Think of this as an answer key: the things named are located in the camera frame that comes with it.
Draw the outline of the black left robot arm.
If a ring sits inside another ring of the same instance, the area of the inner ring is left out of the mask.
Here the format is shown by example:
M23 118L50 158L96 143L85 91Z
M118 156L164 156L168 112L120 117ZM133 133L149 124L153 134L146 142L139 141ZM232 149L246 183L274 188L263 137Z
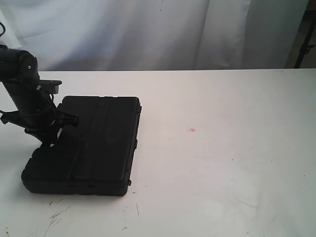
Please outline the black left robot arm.
M24 128L43 144L52 145L66 125L77 126L77 116L60 111L54 96L59 92L60 80L41 80L38 61L25 50L0 47L0 81L17 110L1 111L1 122Z

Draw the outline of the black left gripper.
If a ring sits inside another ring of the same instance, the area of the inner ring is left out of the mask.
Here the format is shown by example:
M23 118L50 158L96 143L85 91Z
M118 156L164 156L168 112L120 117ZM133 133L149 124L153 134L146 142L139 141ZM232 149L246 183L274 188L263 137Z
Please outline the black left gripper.
M53 147L66 125L77 126L78 117L60 111L54 95L43 91L38 83L22 83L17 79L2 82L17 110L1 111L1 122L12 123L38 139L44 147Z

